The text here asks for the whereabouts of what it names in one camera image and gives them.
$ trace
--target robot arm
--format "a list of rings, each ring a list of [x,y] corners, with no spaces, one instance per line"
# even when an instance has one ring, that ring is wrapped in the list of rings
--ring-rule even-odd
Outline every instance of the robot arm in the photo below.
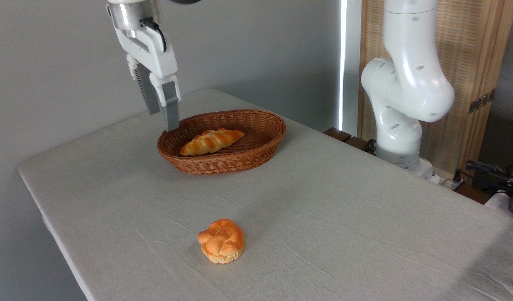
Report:
[[[393,107],[425,122],[450,110],[454,92],[444,76],[435,45],[438,0],[385,2],[384,45],[396,68],[388,86]]]
[[[379,158],[429,179],[432,166],[419,158],[422,127],[450,110],[453,87],[435,46],[438,0],[386,0],[383,40],[391,59],[373,59],[361,82],[375,114]]]
[[[172,1],[191,4],[199,0]],[[169,38],[158,26],[162,21],[158,0],[108,0],[106,8],[149,113],[161,112],[167,131],[178,128],[178,67]]]

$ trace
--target braided bread roll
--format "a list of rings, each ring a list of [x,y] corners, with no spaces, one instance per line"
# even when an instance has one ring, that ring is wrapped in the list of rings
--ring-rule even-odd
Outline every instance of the braided bread roll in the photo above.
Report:
[[[218,128],[217,131],[204,131],[202,135],[197,135],[186,143],[180,149],[180,154],[182,156],[195,156],[215,153],[224,147],[231,146],[243,136],[245,136],[245,133],[242,131],[231,131],[224,128]]]
[[[244,252],[244,232],[230,219],[214,221],[197,234],[201,251],[213,263],[230,263]]]

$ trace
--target wooden panel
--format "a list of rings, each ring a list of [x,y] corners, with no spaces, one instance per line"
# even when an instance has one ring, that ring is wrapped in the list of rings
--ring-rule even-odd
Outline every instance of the wooden panel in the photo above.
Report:
[[[371,59],[389,57],[382,40],[384,0],[366,0],[361,69]],[[455,90],[450,112],[438,122],[422,122],[420,156],[449,173],[477,158],[490,105],[468,114],[470,103],[495,88],[512,19],[513,0],[440,0],[436,45],[440,65]],[[359,94],[359,136],[375,139],[369,99]]]

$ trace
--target oval basket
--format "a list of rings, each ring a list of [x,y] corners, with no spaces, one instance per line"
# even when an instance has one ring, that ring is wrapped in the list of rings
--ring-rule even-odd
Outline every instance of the oval basket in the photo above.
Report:
[[[206,130],[238,129],[245,133],[239,141],[213,154],[182,156],[180,149]],[[261,110],[233,110],[195,115],[180,121],[176,130],[163,132],[158,152],[178,170],[191,175],[235,173],[260,166],[275,154],[284,137],[282,118]]]

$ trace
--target black cable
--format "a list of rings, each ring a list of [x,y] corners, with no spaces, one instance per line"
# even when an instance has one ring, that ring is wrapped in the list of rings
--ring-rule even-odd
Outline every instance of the black cable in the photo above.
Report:
[[[476,181],[479,181],[480,183],[483,183],[483,184],[485,184],[487,186],[494,187],[494,188],[496,188],[498,190],[503,190],[505,192],[509,192],[509,193],[513,194],[513,186],[508,187],[508,186],[501,186],[501,185],[493,184],[493,183],[490,183],[488,181],[479,179],[478,177],[474,177],[472,175],[469,175],[468,173],[465,173],[461,169],[457,169],[457,171],[459,171],[459,173],[461,173],[461,175],[465,175],[465,176],[469,177],[470,179],[474,179]]]
[[[163,36],[163,32],[160,30],[160,26],[158,25],[158,23],[156,23],[153,20],[153,18],[146,18],[143,20],[143,23],[150,29],[157,31],[160,34],[160,36],[162,38],[162,46],[163,46],[162,52],[166,52],[167,51],[167,42],[165,41],[165,36]]]
[[[375,152],[375,149],[377,148],[377,141],[375,141],[375,139],[370,139],[368,140],[368,142],[366,143],[366,147],[364,148],[364,151],[367,152],[367,151],[371,151],[371,152]]]

